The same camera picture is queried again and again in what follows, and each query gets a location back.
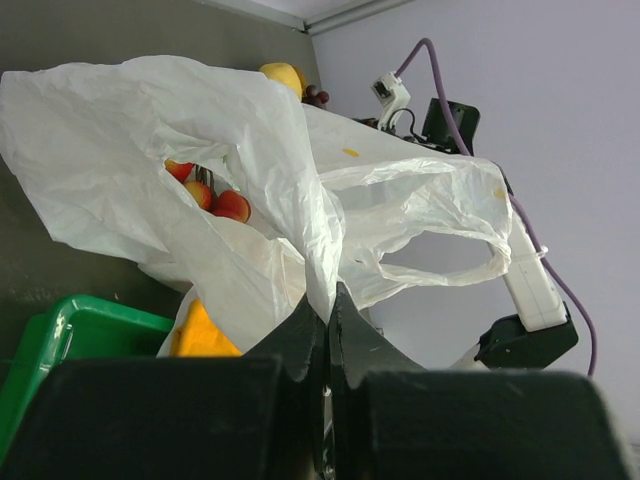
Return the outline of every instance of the yellow stain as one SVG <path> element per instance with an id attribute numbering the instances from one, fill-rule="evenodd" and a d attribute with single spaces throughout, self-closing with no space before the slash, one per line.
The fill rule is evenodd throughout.
<path id="1" fill-rule="evenodd" d="M 347 155 L 351 155 L 352 157 L 359 157 L 360 154 L 358 152 L 356 152 L 355 150 L 351 150 L 350 148 L 343 148 L 342 151 L 344 153 L 346 153 Z"/>

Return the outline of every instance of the gray wall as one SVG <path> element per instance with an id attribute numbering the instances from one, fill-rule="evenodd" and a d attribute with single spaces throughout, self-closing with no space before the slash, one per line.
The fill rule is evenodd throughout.
<path id="1" fill-rule="evenodd" d="M 430 0 L 314 39 L 334 111 L 377 115 L 369 85 L 432 38 L 450 99 L 476 105 L 476 153 L 501 163 L 549 259 L 598 326 L 596 381 L 640 440 L 640 3 L 634 0 Z M 423 119 L 435 89 L 426 54 L 403 75 Z M 483 245 L 437 235 L 386 259 L 436 270 L 486 258 Z M 580 344 L 555 367 L 585 372 Z M 500 280 L 414 288 L 372 309 L 385 334 L 427 367 L 445 367 L 514 312 Z"/>
<path id="2" fill-rule="evenodd" d="M 0 72 L 158 54 L 247 70 L 288 62 L 318 80 L 307 35 L 192 0 L 0 2 Z"/>

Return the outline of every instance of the orange object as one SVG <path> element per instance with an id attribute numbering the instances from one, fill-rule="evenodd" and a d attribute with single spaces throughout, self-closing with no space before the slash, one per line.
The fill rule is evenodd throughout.
<path id="1" fill-rule="evenodd" d="M 218 197 L 218 202 L 213 210 L 216 217 L 227 217 L 238 222 L 247 223 L 251 217 L 251 205 L 249 201 L 235 190 L 226 190 Z"/>
<path id="2" fill-rule="evenodd" d="M 173 332 L 173 357 L 239 357 L 240 350 L 211 321 L 200 299 L 191 302 L 184 325 Z"/>
<path id="3" fill-rule="evenodd" d="M 211 189 L 204 183 L 196 181 L 187 182 L 184 184 L 184 188 L 189 191 L 198 205 L 200 205 L 200 208 L 204 210 L 209 210 L 211 208 L 211 205 L 213 204 L 213 195 L 211 193 Z"/>
<path id="4" fill-rule="evenodd" d="M 184 183 L 191 170 L 193 170 L 193 163 L 177 163 L 167 158 L 164 161 L 164 168 L 180 183 Z"/>

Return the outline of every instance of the ceiling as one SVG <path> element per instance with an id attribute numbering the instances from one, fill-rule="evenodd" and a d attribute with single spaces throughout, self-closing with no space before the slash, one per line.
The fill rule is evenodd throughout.
<path id="1" fill-rule="evenodd" d="M 317 15 L 344 7 L 350 3 L 363 2 L 353 0 L 254 0 L 256 3 L 275 8 L 294 17 L 309 19 Z"/>

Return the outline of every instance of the grape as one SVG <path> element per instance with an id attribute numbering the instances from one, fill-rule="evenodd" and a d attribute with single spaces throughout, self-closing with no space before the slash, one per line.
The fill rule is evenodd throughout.
<path id="1" fill-rule="evenodd" d="M 307 95 L 307 97 L 315 97 L 316 93 L 318 93 L 318 87 L 316 87 L 315 85 L 309 85 L 305 89 L 304 93 Z"/>
<path id="2" fill-rule="evenodd" d="M 327 92 L 325 92 L 324 90 L 322 90 L 320 93 L 318 93 L 318 98 L 320 99 L 320 101 L 322 103 L 329 103 L 329 94 Z"/>

